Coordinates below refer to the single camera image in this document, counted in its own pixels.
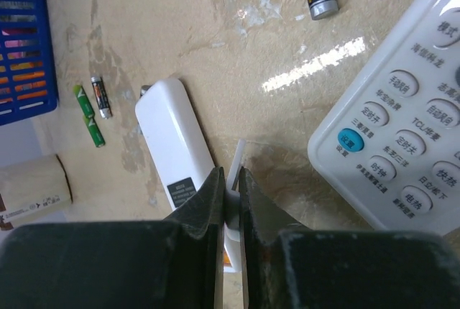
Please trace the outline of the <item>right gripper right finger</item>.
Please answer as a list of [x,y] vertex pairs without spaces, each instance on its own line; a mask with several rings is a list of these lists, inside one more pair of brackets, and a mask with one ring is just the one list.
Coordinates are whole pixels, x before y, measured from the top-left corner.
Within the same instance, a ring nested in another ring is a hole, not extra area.
[[246,308],[457,308],[459,258],[417,231],[312,230],[239,173]]

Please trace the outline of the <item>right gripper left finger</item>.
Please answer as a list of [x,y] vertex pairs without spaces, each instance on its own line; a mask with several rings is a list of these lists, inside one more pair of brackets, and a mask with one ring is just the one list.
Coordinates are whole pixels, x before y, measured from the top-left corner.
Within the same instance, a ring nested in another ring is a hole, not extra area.
[[1,245],[3,308],[221,308],[222,168],[159,221],[26,225]]

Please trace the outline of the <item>white red remote control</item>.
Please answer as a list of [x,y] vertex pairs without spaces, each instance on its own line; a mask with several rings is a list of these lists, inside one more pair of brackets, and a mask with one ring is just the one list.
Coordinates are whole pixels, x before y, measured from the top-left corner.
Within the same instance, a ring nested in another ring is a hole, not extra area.
[[135,114],[170,207],[176,210],[215,168],[185,86],[178,78],[142,86]]

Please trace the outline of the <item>orange battery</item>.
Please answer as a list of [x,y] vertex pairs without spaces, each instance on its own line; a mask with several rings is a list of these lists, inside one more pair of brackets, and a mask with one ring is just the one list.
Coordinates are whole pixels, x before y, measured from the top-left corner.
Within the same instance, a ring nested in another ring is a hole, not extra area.
[[225,267],[231,267],[231,261],[229,259],[229,256],[226,252],[224,252],[224,266]]

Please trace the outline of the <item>white battery cover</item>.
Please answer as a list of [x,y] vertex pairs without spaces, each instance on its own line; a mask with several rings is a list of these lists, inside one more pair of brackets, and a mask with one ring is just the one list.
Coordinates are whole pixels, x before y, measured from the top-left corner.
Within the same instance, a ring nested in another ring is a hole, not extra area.
[[240,139],[236,146],[234,158],[226,179],[226,191],[224,196],[224,218],[227,234],[233,241],[240,241],[239,233],[239,204],[240,194],[237,191],[239,173],[242,168],[242,157],[247,141]]

